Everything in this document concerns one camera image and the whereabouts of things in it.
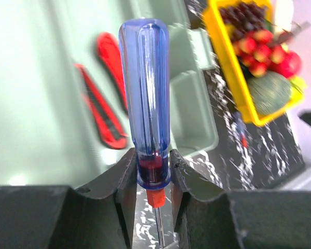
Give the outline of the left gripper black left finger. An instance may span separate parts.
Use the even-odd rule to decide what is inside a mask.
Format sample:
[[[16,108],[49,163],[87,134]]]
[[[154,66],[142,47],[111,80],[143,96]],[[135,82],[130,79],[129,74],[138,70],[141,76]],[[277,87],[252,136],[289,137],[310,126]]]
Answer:
[[[0,248],[131,248],[136,177],[129,149],[77,189],[0,186]]]

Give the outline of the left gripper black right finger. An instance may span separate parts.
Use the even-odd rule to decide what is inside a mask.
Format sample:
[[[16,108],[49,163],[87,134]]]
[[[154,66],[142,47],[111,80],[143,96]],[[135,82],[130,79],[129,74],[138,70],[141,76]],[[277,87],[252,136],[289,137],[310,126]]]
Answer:
[[[311,248],[311,191],[223,190],[170,152],[180,248]]]

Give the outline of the red utility knife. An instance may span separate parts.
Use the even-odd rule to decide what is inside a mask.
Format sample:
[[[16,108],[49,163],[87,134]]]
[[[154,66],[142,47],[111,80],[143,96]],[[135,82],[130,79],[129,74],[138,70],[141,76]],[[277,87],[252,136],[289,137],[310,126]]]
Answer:
[[[96,38],[96,54],[112,76],[122,109],[127,115],[128,105],[123,79],[121,55],[117,39],[108,32],[100,33]]]
[[[128,136],[116,113],[99,91],[87,69],[78,63],[75,67],[83,77],[86,93],[82,94],[82,98],[92,113],[100,142],[110,149],[126,148]]]

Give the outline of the red handled screwdriver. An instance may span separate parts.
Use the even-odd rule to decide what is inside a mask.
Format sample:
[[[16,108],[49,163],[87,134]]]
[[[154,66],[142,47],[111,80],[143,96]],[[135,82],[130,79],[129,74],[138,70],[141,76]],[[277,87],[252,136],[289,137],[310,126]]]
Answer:
[[[248,143],[247,143],[247,138],[245,134],[246,127],[245,127],[245,123],[243,122],[241,113],[239,111],[235,111],[233,113],[233,119],[234,119],[234,122],[236,123],[236,129],[239,134],[239,138],[242,143],[242,146],[245,150],[247,150]]]

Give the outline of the translucent green tool box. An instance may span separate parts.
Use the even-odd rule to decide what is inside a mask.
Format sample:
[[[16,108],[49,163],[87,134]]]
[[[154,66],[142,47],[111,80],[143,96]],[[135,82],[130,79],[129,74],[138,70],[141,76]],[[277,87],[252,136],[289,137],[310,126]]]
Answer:
[[[208,35],[193,29],[199,1],[0,1],[0,185],[81,186],[125,153],[103,145],[83,97],[79,63],[129,132],[108,70],[96,57],[102,32],[118,37],[132,18],[169,29],[171,147],[188,158],[218,145],[203,70]]]

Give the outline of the blue handled screwdriver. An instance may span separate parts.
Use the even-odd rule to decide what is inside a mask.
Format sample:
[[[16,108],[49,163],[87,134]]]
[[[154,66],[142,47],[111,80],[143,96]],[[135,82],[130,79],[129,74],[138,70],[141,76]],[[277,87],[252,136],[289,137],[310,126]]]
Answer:
[[[128,20],[119,30],[119,48],[137,180],[155,211],[159,244],[164,248],[161,207],[165,204],[165,187],[171,181],[167,26],[154,18]]]

